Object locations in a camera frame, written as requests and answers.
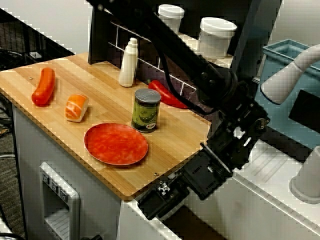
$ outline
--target white dispenser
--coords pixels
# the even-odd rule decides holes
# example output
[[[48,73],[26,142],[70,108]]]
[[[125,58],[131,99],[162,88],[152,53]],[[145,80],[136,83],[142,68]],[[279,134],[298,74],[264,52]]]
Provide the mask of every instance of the white dispenser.
[[[119,84],[123,87],[131,87],[134,83],[138,63],[138,41],[136,38],[130,38],[125,47],[122,59],[121,70],[119,74]]]
[[[43,220],[57,240],[79,240],[79,194],[46,162],[40,166]]]

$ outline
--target white pipe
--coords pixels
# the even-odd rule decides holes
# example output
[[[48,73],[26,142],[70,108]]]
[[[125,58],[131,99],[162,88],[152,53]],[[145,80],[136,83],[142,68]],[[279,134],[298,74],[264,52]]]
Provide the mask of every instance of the white pipe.
[[[317,61],[320,61],[320,44],[304,50],[288,66],[267,79],[261,85],[261,91],[271,102],[282,104],[305,70]]]

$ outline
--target white squeeze bottle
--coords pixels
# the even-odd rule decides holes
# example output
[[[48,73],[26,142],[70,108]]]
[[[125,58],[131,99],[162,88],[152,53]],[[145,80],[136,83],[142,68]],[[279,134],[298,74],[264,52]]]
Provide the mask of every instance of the white squeeze bottle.
[[[134,83],[138,62],[138,43],[134,37],[130,38],[125,47],[119,74],[119,84],[123,87],[131,87]]]

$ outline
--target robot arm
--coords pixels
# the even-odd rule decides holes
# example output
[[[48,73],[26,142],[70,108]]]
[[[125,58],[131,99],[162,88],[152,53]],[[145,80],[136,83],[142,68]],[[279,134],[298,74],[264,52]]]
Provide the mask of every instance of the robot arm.
[[[182,201],[191,188],[207,198],[229,177],[234,168],[241,169],[250,152],[264,133],[270,119],[266,111],[247,95],[236,74],[227,68],[213,66],[196,55],[166,24],[145,0],[87,0],[99,11],[107,9],[129,29],[151,40],[155,46],[172,94],[189,108],[207,114],[200,107],[181,97],[170,81],[164,54],[174,61],[196,86],[198,99],[204,105],[219,110],[222,123],[173,179],[160,177],[154,187],[138,201],[138,206],[150,220],[163,216]],[[244,135],[234,136],[239,127]]]

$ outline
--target screw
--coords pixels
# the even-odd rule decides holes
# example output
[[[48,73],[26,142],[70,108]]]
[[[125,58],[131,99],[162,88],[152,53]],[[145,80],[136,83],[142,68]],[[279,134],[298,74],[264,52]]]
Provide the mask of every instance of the screw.
[[[203,80],[207,79],[207,77],[208,77],[208,73],[206,73],[206,72],[202,72],[202,73],[201,73],[201,78],[202,78]]]
[[[210,80],[209,83],[210,83],[210,86],[213,86],[213,85],[216,84],[216,81],[215,80]]]
[[[104,10],[104,6],[103,6],[102,4],[99,4],[99,5],[98,5],[98,10],[99,10],[99,11],[103,11],[103,10]]]

